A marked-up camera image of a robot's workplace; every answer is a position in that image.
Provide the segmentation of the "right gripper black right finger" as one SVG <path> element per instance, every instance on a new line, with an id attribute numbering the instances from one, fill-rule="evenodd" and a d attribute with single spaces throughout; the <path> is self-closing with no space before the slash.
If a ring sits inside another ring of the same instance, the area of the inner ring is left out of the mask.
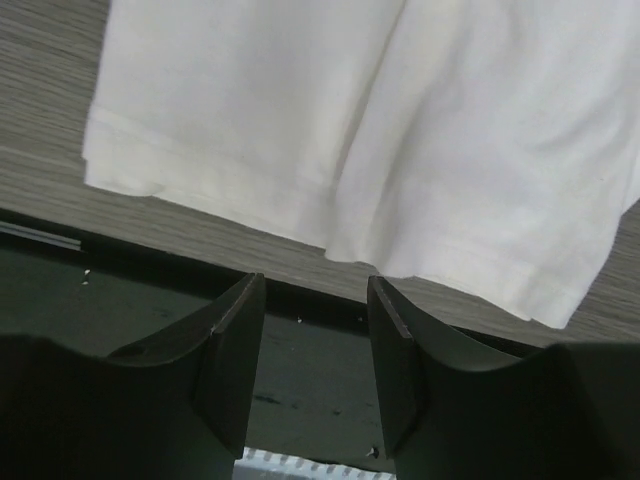
<path id="1" fill-rule="evenodd" d="M 639 348 L 510 355 L 381 277 L 367 310 L 384 448 L 401 479 L 635 479 Z"/>

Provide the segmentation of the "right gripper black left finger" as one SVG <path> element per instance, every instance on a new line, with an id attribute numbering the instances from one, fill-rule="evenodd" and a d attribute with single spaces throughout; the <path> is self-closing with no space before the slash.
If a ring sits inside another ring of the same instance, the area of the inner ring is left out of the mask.
<path id="1" fill-rule="evenodd" d="M 5 479 L 228 479 L 243 455 L 265 317 L 249 274 L 105 357 L 1 339 Z"/>

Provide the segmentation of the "white printed t shirt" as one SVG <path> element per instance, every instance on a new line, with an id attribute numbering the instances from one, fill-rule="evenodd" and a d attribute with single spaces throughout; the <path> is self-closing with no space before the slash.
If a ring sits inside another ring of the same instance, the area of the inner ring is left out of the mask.
<path id="1" fill-rule="evenodd" d="M 639 5 L 114 1 L 82 155 L 562 329 L 639 198 Z"/>

